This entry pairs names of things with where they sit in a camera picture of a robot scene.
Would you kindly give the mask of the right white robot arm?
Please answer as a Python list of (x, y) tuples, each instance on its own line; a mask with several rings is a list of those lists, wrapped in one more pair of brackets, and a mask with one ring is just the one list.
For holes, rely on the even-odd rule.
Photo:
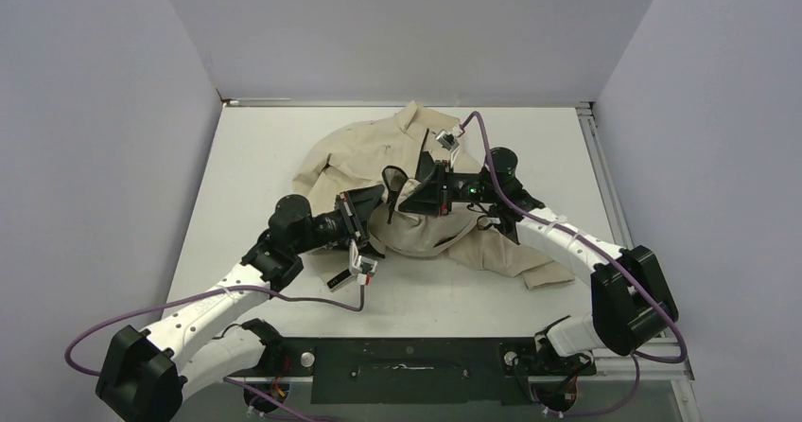
[(420, 154), (418, 186), (401, 202), (404, 213), (445, 216), (456, 203), (485, 208), (485, 218), (504, 237), (545, 254), (581, 277), (591, 291), (591, 310), (548, 327), (533, 349), (548, 373), (572, 356), (598, 348), (620, 355), (640, 346), (678, 321), (679, 313), (656, 255), (645, 246), (627, 249), (585, 235), (548, 209), (516, 178), (516, 154), (491, 150), (493, 164), (477, 173), (457, 172), (446, 160)]

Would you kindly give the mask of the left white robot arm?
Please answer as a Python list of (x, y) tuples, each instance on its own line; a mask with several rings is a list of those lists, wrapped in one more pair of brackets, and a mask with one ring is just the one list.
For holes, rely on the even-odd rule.
[(110, 342), (96, 396), (125, 421), (169, 421), (183, 401), (204, 387), (252, 368), (280, 366), (282, 349), (269, 325), (256, 320), (229, 335), (223, 330), (271, 298), (281, 298), (303, 269), (301, 255), (319, 249), (348, 253), (345, 274), (366, 287), (377, 263), (361, 254), (383, 185), (343, 191), (333, 209), (313, 215), (302, 195), (281, 198), (267, 229), (208, 291), (174, 302), (171, 316), (142, 329), (127, 325)]

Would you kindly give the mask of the beige zip jacket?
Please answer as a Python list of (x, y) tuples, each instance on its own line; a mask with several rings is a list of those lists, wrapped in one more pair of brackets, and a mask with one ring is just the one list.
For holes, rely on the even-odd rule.
[[(465, 207), (441, 217), (399, 211), (419, 185), (421, 154), (448, 158), (435, 135), (457, 124), (454, 116), (411, 102), (390, 117), (345, 125), (310, 149), (292, 189), (309, 200), (313, 214), (321, 214), (333, 207), (342, 191), (384, 185), (390, 179), (396, 188), (384, 192), (368, 225), (370, 243), (378, 252), (413, 258), (443, 255), (474, 270), (520, 276), (528, 289), (572, 281), (570, 269), (543, 252), (515, 244)], [(383, 174), (386, 167), (392, 170), (389, 178)]]

